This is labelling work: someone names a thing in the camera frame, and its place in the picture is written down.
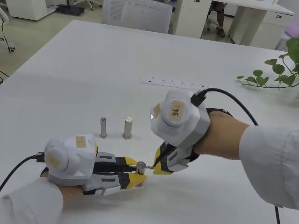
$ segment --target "hand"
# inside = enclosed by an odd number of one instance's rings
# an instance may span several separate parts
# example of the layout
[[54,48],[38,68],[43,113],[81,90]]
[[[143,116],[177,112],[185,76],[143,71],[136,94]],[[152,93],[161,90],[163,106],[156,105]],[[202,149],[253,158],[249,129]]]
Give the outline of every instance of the hand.
[[[44,172],[41,174],[41,177],[46,177],[48,178],[48,172]],[[64,203],[71,200],[73,197],[77,195],[82,195],[83,194],[83,189],[80,186],[73,186],[73,187],[62,187],[58,186],[62,197],[64,199]]]
[[219,111],[211,112],[209,116],[210,127],[206,135],[193,146],[193,151],[239,160],[240,140],[249,125]]

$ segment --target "lab coat sleeve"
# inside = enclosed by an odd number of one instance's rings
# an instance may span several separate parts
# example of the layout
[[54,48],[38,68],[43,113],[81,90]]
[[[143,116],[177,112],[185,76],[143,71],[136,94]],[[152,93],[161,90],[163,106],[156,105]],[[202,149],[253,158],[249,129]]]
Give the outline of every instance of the lab coat sleeve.
[[239,155],[263,200],[299,209],[299,131],[250,126],[242,135]]
[[41,177],[0,199],[0,223],[56,224],[62,207],[59,188]]

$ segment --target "floor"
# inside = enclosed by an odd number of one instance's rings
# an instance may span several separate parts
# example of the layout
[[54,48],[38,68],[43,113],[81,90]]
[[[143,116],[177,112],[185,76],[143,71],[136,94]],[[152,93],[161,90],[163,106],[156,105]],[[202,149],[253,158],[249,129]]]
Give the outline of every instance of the floor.
[[[40,21],[29,21],[10,17],[10,22],[4,26],[4,32],[9,42],[15,46],[13,54],[8,53],[5,45],[0,45],[0,70],[8,74],[13,74],[22,64],[24,64],[31,56],[33,56],[43,45],[45,45],[52,37],[62,30],[72,20],[82,20],[90,22],[101,21],[102,9],[94,7],[94,11],[89,10],[86,3],[79,6],[84,7],[85,12],[77,17],[53,13]],[[231,18],[225,18],[224,29],[228,31]],[[211,25],[211,30],[204,30],[202,39],[215,40],[221,42],[229,42],[228,38],[221,38],[216,35],[215,25]]]

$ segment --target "robotic hand exoskeleton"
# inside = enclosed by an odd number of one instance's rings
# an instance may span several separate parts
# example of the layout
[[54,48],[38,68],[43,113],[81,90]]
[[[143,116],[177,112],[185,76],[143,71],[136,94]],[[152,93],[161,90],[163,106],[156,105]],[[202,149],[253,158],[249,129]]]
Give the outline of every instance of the robotic hand exoskeleton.
[[100,152],[92,134],[50,140],[44,153],[48,180],[60,186],[82,185],[85,195],[101,190],[105,196],[146,180],[144,175],[130,173],[136,171],[137,161]]
[[169,91],[163,102],[151,109],[151,130],[165,142],[158,148],[154,160],[154,174],[169,175],[188,167],[198,158],[193,145],[207,132],[210,126],[208,114],[222,109],[206,108],[204,103],[192,103],[193,93]]

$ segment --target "power strip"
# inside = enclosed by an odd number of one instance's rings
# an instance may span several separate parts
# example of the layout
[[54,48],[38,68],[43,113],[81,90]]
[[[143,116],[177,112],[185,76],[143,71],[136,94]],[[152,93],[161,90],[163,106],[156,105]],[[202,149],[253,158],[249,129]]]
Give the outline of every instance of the power strip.
[[155,76],[140,77],[139,81],[140,81],[140,83],[143,83],[143,84],[169,86],[169,87],[188,89],[188,90],[196,90],[196,91],[202,91],[204,89],[211,88],[211,86],[207,86],[207,85],[203,85],[203,84],[196,84],[193,82],[182,82],[182,81],[178,81],[176,79],[164,79],[164,78],[158,78]]

